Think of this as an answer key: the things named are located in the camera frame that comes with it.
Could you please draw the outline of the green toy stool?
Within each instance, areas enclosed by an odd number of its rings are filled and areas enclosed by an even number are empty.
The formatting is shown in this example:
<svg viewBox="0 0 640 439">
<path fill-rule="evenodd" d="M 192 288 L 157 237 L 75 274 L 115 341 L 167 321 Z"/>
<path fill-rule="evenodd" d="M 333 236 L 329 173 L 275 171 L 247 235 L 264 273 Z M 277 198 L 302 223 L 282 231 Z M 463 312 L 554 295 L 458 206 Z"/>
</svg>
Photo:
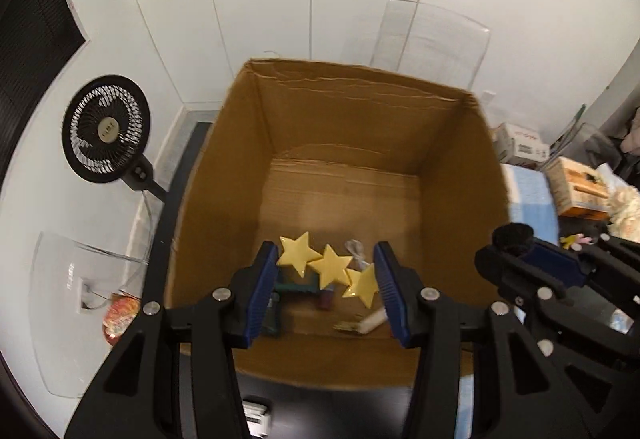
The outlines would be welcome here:
<svg viewBox="0 0 640 439">
<path fill-rule="evenodd" d="M 317 299 L 320 295 L 319 276 L 317 272 L 308 270 L 303 277 L 293 271 L 280 268 L 276 283 L 268 301 L 262 335 L 278 337 L 283 329 L 284 309 L 288 303 L 301 300 Z"/>
</svg>

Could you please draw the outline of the small black cap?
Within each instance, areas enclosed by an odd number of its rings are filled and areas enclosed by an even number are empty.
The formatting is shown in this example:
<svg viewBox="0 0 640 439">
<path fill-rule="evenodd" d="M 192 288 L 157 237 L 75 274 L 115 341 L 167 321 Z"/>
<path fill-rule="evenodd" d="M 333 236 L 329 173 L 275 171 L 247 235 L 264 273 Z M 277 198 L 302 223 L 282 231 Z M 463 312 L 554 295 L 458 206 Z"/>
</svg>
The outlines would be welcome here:
<svg viewBox="0 0 640 439">
<path fill-rule="evenodd" d="M 491 236 L 496 251 L 514 257 L 527 255 L 535 244 L 534 229 L 521 222 L 510 222 L 497 228 Z"/>
</svg>

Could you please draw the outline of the white small carton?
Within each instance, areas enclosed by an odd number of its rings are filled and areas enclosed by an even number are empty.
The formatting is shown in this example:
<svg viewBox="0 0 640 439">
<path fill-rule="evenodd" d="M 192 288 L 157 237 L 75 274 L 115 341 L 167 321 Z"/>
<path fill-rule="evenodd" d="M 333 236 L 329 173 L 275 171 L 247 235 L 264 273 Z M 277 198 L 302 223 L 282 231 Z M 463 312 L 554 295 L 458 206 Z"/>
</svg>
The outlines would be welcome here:
<svg viewBox="0 0 640 439">
<path fill-rule="evenodd" d="M 494 149 L 500 163 L 537 168 L 549 159 L 549 146 L 533 129 L 502 123 L 494 131 Z"/>
</svg>

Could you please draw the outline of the yellow stars hair clip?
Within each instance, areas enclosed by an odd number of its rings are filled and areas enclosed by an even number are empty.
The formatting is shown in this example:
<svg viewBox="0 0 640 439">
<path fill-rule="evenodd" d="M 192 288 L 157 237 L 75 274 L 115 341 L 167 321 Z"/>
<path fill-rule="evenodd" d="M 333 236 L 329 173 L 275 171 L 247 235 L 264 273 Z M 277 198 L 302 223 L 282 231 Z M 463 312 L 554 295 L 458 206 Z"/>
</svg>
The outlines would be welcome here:
<svg viewBox="0 0 640 439">
<path fill-rule="evenodd" d="M 282 254 L 279 267 L 292 268 L 303 277 L 308 268 L 318 274 L 319 289 L 323 291 L 333 284 L 344 286 L 344 298 L 358 298 L 364 307 L 373 307 L 376 294 L 380 292 L 375 277 L 375 264 L 362 259 L 358 254 L 338 255 L 326 244 L 322 253 L 310 246 L 310 235 L 303 233 L 296 239 L 280 237 Z"/>
</svg>

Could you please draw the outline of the black standing fan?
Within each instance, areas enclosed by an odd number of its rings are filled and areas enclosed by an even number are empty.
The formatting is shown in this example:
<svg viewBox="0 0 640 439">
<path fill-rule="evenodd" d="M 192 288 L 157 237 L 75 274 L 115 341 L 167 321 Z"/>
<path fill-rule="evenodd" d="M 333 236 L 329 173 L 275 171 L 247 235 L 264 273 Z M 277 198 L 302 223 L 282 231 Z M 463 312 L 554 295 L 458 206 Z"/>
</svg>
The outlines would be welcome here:
<svg viewBox="0 0 640 439">
<path fill-rule="evenodd" d="M 103 75 L 82 86 L 70 100 L 62 124 L 62 146 L 70 168 L 85 181 L 124 181 L 160 201 L 167 192 L 154 180 L 144 156 L 151 112 L 142 89 L 122 75 Z"/>
</svg>

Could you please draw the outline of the cream artificial roses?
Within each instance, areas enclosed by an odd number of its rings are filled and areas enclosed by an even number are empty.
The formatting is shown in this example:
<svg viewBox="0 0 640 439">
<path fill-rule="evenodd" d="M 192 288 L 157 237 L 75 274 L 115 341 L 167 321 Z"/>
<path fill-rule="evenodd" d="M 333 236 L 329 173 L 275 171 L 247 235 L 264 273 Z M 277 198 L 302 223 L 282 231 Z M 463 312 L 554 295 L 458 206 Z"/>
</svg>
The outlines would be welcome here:
<svg viewBox="0 0 640 439">
<path fill-rule="evenodd" d="M 608 232 L 613 237 L 640 242 L 640 194 L 631 186 L 618 188 L 608 201 Z"/>
</svg>

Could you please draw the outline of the cartoon boy figurine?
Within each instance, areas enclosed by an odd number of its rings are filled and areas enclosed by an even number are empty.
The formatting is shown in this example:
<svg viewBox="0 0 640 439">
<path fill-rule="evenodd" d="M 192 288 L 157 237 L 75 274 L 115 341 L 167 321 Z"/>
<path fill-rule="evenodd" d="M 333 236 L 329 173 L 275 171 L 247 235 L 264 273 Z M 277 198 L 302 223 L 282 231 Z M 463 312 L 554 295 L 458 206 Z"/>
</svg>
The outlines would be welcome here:
<svg viewBox="0 0 640 439">
<path fill-rule="evenodd" d="M 560 244 L 562 248 L 567 251 L 570 249 L 573 251 L 580 251 L 584 246 L 592 245 L 593 243 L 593 237 L 588 237 L 588 235 L 582 233 L 575 233 L 568 235 L 567 237 L 560 237 Z"/>
</svg>

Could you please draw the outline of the clear acrylic chair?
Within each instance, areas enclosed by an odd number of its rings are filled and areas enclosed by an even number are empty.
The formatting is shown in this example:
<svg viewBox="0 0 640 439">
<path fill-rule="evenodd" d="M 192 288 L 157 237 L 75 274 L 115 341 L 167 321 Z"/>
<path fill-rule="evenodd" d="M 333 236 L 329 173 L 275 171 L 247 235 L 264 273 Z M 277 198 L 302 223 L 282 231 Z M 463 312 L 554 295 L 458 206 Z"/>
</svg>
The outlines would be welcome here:
<svg viewBox="0 0 640 439">
<path fill-rule="evenodd" d="M 103 319 L 119 295 L 141 295 L 146 260 L 53 232 L 38 237 L 29 281 L 29 325 L 47 391 L 78 399 L 111 350 Z"/>
<path fill-rule="evenodd" d="M 370 66 L 469 90 L 490 42 L 490 29 L 431 4 L 390 0 Z"/>
</svg>

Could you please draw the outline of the gold binder clip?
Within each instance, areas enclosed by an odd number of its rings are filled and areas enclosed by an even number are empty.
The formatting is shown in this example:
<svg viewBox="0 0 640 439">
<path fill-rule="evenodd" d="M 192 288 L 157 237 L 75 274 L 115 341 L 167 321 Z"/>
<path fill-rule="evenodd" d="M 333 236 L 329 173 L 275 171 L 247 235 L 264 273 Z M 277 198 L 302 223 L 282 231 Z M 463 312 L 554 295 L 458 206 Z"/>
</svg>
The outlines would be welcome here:
<svg viewBox="0 0 640 439">
<path fill-rule="evenodd" d="M 352 334 L 360 334 L 360 323 L 359 322 L 337 322 L 333 326 L 334 331 L 343 332 L 343 333 L 352 333 Z"/>
</svg>

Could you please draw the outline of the blue white checkered blanket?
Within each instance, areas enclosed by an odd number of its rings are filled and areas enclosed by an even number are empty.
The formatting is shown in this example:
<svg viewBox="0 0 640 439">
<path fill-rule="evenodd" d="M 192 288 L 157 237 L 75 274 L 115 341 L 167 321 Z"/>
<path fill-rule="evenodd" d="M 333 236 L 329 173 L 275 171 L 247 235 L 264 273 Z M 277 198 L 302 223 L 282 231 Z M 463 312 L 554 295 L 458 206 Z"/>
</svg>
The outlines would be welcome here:
<svg viewBox="0 0 640 439">
<path fill-rule="evenodd" d="M 530 225 L 535 237 L 540 240 L 558 243 L 558 216 L 544 174 L 509 164 L 502 164 L 501 169 L 508 193 L 510 220 Z M 473 360 L 471 354 L 465 352 L 459 381 L 458 416 L 454 433 L 456 438 L 471 437 L 473 396 Z"/>
</svg>

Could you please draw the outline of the white small device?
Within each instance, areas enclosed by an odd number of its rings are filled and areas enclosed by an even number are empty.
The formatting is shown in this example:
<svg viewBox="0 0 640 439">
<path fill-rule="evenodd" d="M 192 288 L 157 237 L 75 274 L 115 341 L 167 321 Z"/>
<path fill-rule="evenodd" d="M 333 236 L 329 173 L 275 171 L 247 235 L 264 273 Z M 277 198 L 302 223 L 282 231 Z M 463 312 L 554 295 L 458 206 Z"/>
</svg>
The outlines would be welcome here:
<svg viewBox="0 0 640 439">
<path fill-rule="evenodd" d="M 267 438 L 271 429 L 272 403 L 264 398 L 247 396 L 243 409 L 248 431 L 253 438 Z"/>
</svg>

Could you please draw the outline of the orange white cardboard box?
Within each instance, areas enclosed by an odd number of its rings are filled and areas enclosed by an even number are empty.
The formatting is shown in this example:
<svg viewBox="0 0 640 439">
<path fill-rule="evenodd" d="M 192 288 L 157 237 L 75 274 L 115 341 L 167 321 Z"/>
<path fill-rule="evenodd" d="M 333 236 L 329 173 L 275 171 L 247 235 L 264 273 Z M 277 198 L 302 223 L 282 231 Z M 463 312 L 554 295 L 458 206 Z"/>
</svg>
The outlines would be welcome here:
<svg viewBox="0 0 640 439">
<path fill-rule="evenodd" d="M 602 221 L 608 219 L 610 195 L 593 168 L 559 156 L 544 171 L 560 217 Z"/>
</svg>

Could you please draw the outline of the large cardboard box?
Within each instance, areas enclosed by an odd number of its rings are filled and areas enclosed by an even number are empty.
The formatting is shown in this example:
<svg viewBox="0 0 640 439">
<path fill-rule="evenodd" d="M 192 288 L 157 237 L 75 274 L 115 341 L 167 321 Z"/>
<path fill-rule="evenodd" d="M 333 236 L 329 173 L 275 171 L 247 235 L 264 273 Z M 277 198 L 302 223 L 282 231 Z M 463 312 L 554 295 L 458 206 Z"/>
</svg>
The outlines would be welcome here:
<svg viewBox="0 0 640 439">
<path fill-rule="evenodd" d="M 262 243 L 306 235 L 337 254 L 386 241 L 424 284 L 484 308 L 497 292 L 474 256 L 508 219 L 469 92 L 365 66 L 250 60 L 192 170 L 165 303 L 197 303 Z"/>
</svg>

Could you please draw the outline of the red instant noodle cup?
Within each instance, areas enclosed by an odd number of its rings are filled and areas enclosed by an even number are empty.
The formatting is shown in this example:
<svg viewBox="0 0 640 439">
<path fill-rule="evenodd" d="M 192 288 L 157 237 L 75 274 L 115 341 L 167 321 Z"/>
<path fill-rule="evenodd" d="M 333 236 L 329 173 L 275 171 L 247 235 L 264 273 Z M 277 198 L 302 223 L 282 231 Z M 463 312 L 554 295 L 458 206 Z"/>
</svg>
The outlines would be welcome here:
<svg viewBox="0 0 640 439">
<path fill-rule="evenodd" d="M 113 294 L 110 306 L 102 320 L 105 341 L 114 346 L 122 337 L 140 310 L 140 300 L 130 295 Z"/>
</svg>

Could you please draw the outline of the pink small bottle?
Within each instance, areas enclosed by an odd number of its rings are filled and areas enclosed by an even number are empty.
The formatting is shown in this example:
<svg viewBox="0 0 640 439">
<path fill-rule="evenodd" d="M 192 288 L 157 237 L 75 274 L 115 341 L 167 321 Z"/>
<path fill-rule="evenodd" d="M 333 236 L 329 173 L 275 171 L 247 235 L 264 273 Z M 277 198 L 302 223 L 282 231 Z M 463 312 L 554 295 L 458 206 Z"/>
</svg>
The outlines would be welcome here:
<svg viewBox="0 0 640 439">
<path fill-rule="evenodd" d="M 333 308 L 334 289 L 322 289 L 318 299 L 318 309 L 331 311 Z"/>
</svg>

